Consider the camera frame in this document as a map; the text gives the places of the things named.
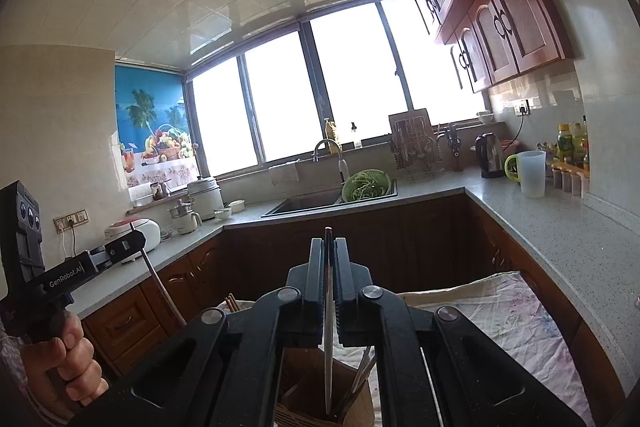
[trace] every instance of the white rice cooker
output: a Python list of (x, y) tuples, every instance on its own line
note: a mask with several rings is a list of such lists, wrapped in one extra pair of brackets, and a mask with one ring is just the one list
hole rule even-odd
[[(127, 219), (123, 219), (107, 227), (104, 230), (104, 238), (107, 240), (107, 243), (117, 239), (121, 235), (131, 232), (130, 223), (133, 223), (135, 229), (140, 230), (140, 232), (145, 235), (145, 251), (149, 252), (160, 244), (160, 227), (158, 227), (158, 223), (151, 219), (140, 219), (136, 217), (127, 217)], [(135, 259), (140, 255), (142, 254), (133, 254), (127, 260)]]
[(198, 176), (196, 181), (187, 185), (187, 193), (193, 201), (193, 210), (200, 214), (203, 221), (215, 217), (216, 210), (225, 208), (220, 187), (215, 178)]

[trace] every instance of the plastic pitcher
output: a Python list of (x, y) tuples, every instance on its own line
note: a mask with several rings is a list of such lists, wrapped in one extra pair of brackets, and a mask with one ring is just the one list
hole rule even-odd
[[(544, 151), (525, 151), (512, 154), (504, 162), (504, 172), (508, 179), (518, 182), (527, 198), (541, 198), (545, 195), (545, 157)], [(509, 170), (509, 163), (513, 161), (518, 170), (516, 175)]]

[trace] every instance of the faucet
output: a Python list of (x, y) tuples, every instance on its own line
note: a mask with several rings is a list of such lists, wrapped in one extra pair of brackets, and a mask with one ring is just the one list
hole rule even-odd
[(342, 158), (342, 152), (340, 151), (340, 146), (336, 140), (332, 140), (331, 138), (324, 138), (320, 140), (316, 146), (314, 147), (314, 163), (318, 161), (318, 147), (320, 147), (323, 143), (326, 143), (329, 146), (329, 143), (333, 143), (338, 149), (338, 171), (340, 172), (340, 178), (342, 179), (342, 183), (349, 179), (349, 166), (347, 162)]

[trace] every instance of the metal screw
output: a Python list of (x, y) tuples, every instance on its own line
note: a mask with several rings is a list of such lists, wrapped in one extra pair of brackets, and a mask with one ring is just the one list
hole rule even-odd
[(300, 296), (300, 292), (296, 288), (285, 286), (278, 291), (278, 299), (282, 302), (291, 302)]
[(371, 284), (369, 286), (364, 286), (364, 288), (362, 289), (362, 294), (367, 299), (378, 299), (382, 297), (382, 288), (374, 284)]
[(202, 320), (205, 324), (217, 324), (218, 322), (220, 322), (224, 315), (225, 314), (218, 308), (210, 308), (202, 312), (200, 320)]
[(460, 317), (460, 312), (451, 306), (443, 306), (442, 308), (439, 308), (436, 313), (438, 314), (438, 317), (447, 322), (453, 322)]

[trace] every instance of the countertop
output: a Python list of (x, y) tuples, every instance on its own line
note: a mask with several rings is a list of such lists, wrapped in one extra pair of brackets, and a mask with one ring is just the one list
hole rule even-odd
[[(399, 179), (393, 198), (286, 216), (261, 217), (282, 200), (249, 204), (227, 221), (206, 221), (195, 232), (172, 237), (149, 258), (159, 270), (225, 229), (350, 214), (462, 192), (491, 214), (567, 295), (606, 350), (628, 394), (640, 375), (640, 311), (634, 305), (640, 293), (640, 236), (549, 185), (545, 197), (529, 199), (518, 184), (506, 178), (484, 180), (478, 168), (468, 168)], [(76, 302), (68, 309), (86, 317), (147, 277), (142, 259), (111, 267), (73, 292)]]

